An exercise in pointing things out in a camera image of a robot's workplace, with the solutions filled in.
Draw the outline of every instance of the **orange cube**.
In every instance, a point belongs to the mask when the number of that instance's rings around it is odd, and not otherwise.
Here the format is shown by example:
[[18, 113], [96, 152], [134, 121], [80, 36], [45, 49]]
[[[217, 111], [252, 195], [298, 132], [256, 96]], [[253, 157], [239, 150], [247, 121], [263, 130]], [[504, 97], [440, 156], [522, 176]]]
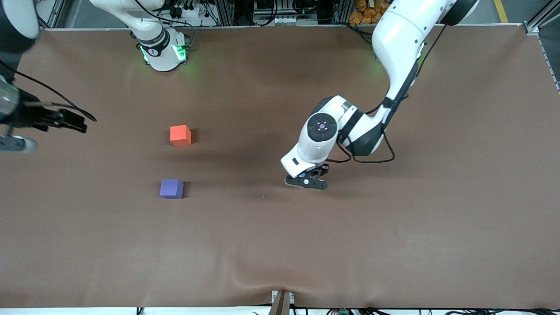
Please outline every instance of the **orange cube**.
[[190, 129], [186, 124], [172, 126], [169, 132], [169, 140], [174, 146], [188, 146], [192, 144]]

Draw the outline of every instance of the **black cable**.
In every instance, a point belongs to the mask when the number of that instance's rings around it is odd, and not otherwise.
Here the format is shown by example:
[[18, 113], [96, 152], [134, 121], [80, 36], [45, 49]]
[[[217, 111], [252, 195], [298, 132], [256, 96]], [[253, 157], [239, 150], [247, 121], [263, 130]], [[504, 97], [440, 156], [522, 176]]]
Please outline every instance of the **black cable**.
[[249, 25], [253, 26], [255, 25], [255, 21], [253, 21], [253, 19], [250, 16], [250, 2], [251, 0], [246, 0], [245, 1], [245, 7], [243, 8], [243, 13], [245, 14], [245, 18], [247, 19], [247, 22], [249, 22]]
[[441, 28], [440, 34], [436, 37], [436, 40], [433, 41], [432, 46], [430, 47], [430, 49], [426, 53], [426, 56], [424, 57], [424, 60], [422, 60], [422, 63], [420, 64], [420, 67], [418, 68], [418, 72], [416, 72], [417, 77], [418, 77], [418, 75], [420, 75], [420, 71], [422, 70], [422, 67], [424, 66], [424, 62], [426, 62], [426, 59], [428, 59], [428, 56], [430, 55], [430, 52], [432, 52], [433, 47], [437, 44], [437, 41], [440, 39], [441, 34], [444, 33], [446, 27], [447, 27], [447, 25], [444, 25]]
[[342, 148], [342, 146], [340, 145], [340, 142], [337, 141], [337, 146], [339, 147], [339, 149], [344, 152], [344, 154], [346, 154], [346, 156], [348, 157], [345, 160], [331, 160], [331, 159], [326, 159], [327, 162], [331, 162], [331, 163], [346, 163], [349, 162], [350, 160], [352, 160], [352, 157], [350, 156], [350, 153], [346, 152], [346, 150], [344, 148]]
[[216, 23], [216, 26], [222, 26], [222, 24], [220, 23], [220, 21], [218, 21], [218, 18], [216, 17], [216, 15], [214, 14], [214, 10], [212, 10], [212, 8], [210, 7], [210, 4], [207, 2], [201, 2], [203, 3], [202, 5], [204, 6], [204, 8], [206, 9], [206, 11], [208, 12], [208, 14], [210, 15], [210, 17], [212, 18], [212, 20], [214, 21], [214, 23]]
[[161, 7], [161, 8], [157, 11], [156, 17], [159, 17], [160, 14], [161, 14], [161, 11], [163, 11], [163, 10], [164, 10], [164, 8]]
[[313, 8], [311, 8], [311, 9], [305, 11], [303, 5], [301, 6], [301, 9], [298, 9], [298, 8], [297, 8], [296, 3], [299, 2], [299, 1], [301, 1], [301, 0], [293, 0], [293, 1], [292, 1], [292, 9], [293, 9], [294, 11], [296, 11], [297, 13], [299, 13], [299, 14], [312, 14], [312, 13], [317, 12], [317, 4], [318, 4], [318, 2], [315, 2], [315, 6], [314, 6]]
[[37, 79], [35, 79], [35, 78], [33, 78], [33, 77], [30, 77], [30, 76], [28, 76], [28, 75], [26, 75], [26, 74], [24, 74], [24, 73], [21, 73], [21, 72], [19, 72], [18, 70], [12, 69], [12, 68], [11, 68], [10, 66], [8, 66], [6, 63], [4, 63], [4, 61], [2, 61], [1, 59], [0, 59], [0, 64], [3, 65], [4, 68], [6, 68], [6, 69], [12, 71], [13, 73], [15, 73], [15, 74], [17, 74], [17, 75], [20, 75], [20, 76], [22, 76], [22, 77], [24, 77], [24, 78], [26, 78], [26, 79], [28, 79], [28, 80], [31, 80], [31, 81], [33, 81], [33, 82], [35, 82], [35, 83], [37, 83], [37, 84], [39, 84], [39, 85], [41, 85], [41, 86], [47, 88], [48, 90], [50, 90], [51, 92], [55, 93], [56, 95], [60, 96], [60, 98], [62, 98], [62, 99], [65, 100], [66, 102], [68, 102], [68, 104], [70, 104], [70, 106], [71, 106], [73, 109], [75, 109], [75, 110], [77, 110], [78, 112], [80, 112], [80, 113], [81, 113], [82, 115], [84, 115], [87, 119], [89, 119], [89, 120], [91, 120], [91, 121], [93, 121], [93, 122], [96, 122], [96, 121], [97, 121], [97, 119], [96, 119], [92, 114], [90, 114], [89, 112], [87, 112], [87, 111], [85, 111], [85, 110], [79, 108], [76, 104], [74, 104], [74, 103], [73, 103], [71, 100], [69, 100], [66, 96], [62, 95], [59, 91], [53, 89], [52, 87], [46, 85], [45, 83], [43, 83], [43, 82], [41, 82], [41, 81], [39, 81], [39, 80], [37, 80]]
[[346, 23], [346, 22], [337, 22], [337, 23], [335, 23], [335, 24], [337, 24], [337, 25], [344, 25], [344, 26], [346, 26], [347, 28], [353, 30], [354, 32], [361, 32], [363, 35], [366, 35], [366, 36], [371, 36], [371, 34], [372, 34], [372, 33], [370, 33], [370, 32], [361, 31], [361, 30], [358, 28], [358, 25], [356, 25], [356, 28], [354, 28], [354, 26], [352, 26], [351, 24], [348, 24], [348, 23]]
[[197, 38], [197, 34], [198, 34], [198, 29], [200, 28], [200, 26], [197, 26], [197, 29], [194, 30], [194, 35], [193, 35], [193, 39], [190, 41], [189, 43], [189, 48], [192, 47], [194, 45], [194, 40]]
[[449, 312], [445, 313], [445, 315], [453, 315], [453, 314], [457, 314], [457, 315], [470, 315], [470, 313], [458, 312], [458, 311], [449, 311]]
[[[397, 103], [400, 103], [400, 102], [404, 101], [405, 99], [408, 98], [408, 96], [409, 96], [408, 94], [405, 94], [400, 100], [397, 101]], [[375, 106], [375, 108], [373, 108], [373, 109], [370, 110], [369, 112], [366, 112], [366, 115], [369, 115], [369, 114], [375, 112], [375, 111], [378, 110], [379, 107], [381, 107], [382, 105], [383, 105], [383, 103], [379, 103], [379, 105]]]
[[371, 41], [367, 40], [367, 39], [364, 37], [362, 31], [358, 30], [358, 35], [363, 39], [363, 41], [365, 41], [366, 43], [368, 43], [368, 44], [371, 45]]
[[71, 105], [61, 104], [61, 103], [50, 103], [50, 105], [46, 105], [46, 106], [55, 106], [55, 107], [64, 107], [64, 108], [75, 109], [75, 108], [74, 108], [73, 106], [71, 106]]
[[389, 140], [387, 139], [387, 135], [385, 134], [385, 131], [383, 129], [382, 129], [381, 133], [383, 135], [383, 139], [385, 140], [385, 143], [387, 144], [387, 147], [389, 148], [389, 151], [391, 151], [391, 158], [388, 159], [388, 160], [379, 160], [379, 161], [362, 161], [362, 160], [356, 159], [356, 156], [354, 156], [354, 154], [352, 154], [352, 159], [354, 160], [354, 162], [365, 163], [365, 164], [377, 164], [377, 163], [391, 162], [395, 159], [395, 151], [393, 150], [393, 147], [391, 147], [391, 144], [389, 143]]
[[[160, 21], [175, 22], [173, 20], [169, 20], [168, 18], [163, 18], [163, 17], [157, 16], [157, 15], [154, 15], [152, 12], [148, 11], [148, 9], [144, 8], [144, 6], [140, 3], [140, 1], [138, 1], [138, 0], [134, 0], [134, 1], [136, 1], [136, 3], [140, 6], [140, 8], [142, 8], [142, 10], [144, 10], [144, 12], [149, 14], [150, 16], [155, 17], [156, 19], [158, 19]], [[179, 21], [178, 23], [182, 23], [185, 26], [188, 25], [189, 27], [193, 27], [191, 24], [189, 24], [187, 22], [180, 22]]]
[[506, 309], [497, 309], [495, 311], [490, 312], [489, 310], [486, 310], [486, 315], [495, 315], [497, 313], [501, 313], [501, 312], [505, 312]]
[[358, 33], [358, 35], [360, 36], [360, 38], [363, 39], [363, 41], [365, 41], [367, 44], [371, 45], [371, 41], [368, 40], [365, 36], [371, 36], [372, 33], [360, 30], [358, 28], [358, 25], [356, 25], [356, 27], [354, 28], [354, 26], [352, 26], [351, 24], [348, 24], [346, 22], [337, 22], [336, 24], [344, 25], [347, 28], [351, 29], [352, 31]]
[[268, 19], [268, 21], [265, 24], [262, 24], [262, 26], [267, 26], [270, 23], [272, 23], [272, 21], [274, 21], [274, 19], [276, 18], [276, 14], [278, 13], [278, 3], [276, 2], [276, 0], [270, 0], [272, 2], [272, 7], [270, 8], [270, 18]]

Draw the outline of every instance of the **green light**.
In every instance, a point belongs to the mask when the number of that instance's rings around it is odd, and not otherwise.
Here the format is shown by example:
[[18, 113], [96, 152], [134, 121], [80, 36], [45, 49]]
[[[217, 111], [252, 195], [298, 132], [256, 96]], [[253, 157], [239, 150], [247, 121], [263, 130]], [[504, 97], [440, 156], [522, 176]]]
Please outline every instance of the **green light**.
[[175, 51], [175, 54], [177, 55], [179, 61], [185, 60], [186, 58], [185, 48], [183, 48], [182, 46], [177, 47], [173, 45], [173, 50]]
[[146, 62], [148, 62], [148, 57], [146, 57], [146, 52], [144, 51], [144, 48], [142, 46], [140, 46], [140, 50], [142, 51], [142, 54], [144, 55], [144, 60]]

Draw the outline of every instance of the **orange bag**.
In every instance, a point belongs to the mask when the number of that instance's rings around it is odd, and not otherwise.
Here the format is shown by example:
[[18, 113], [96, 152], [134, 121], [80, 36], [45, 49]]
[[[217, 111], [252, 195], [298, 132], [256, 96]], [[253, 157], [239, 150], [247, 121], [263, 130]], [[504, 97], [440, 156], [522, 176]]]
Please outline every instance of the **orange bag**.
[[362, 13], [362, 24], [371, 24], [371, 18], [365, 17]]
[[362, 14], [359, 12], [352, 12], [350, 13], [350, 17], [348, 18], [349, 24], [360, 24], [362, 22]]
[[381, 13], [377, 13], [373, 18], [371, 18], [372, 23], [377, 23], [381, 19]]
[[363, 12], [365, 18], [373, 18], [376, 14], [377, 12], [373, 8], [368, 8]]
[[375, 2], [375, 11], [381, 12], [381, 14], [385, 13], [389, 8], [390, 3], [385, 2], [384, 0], [377, 0]]
[[366, 0], [356, 0], [356, 10], [363, 12], [365, 9], [367, 9]]

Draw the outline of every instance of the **circular button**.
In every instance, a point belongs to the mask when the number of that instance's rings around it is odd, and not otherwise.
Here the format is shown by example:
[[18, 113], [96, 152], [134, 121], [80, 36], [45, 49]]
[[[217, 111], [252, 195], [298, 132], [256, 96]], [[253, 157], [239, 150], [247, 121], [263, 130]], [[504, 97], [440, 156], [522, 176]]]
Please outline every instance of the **circular button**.
[[317, 119], [315, 126], [318, 132], [325, 133], [330, 130], [330, 123], [324, 118]]

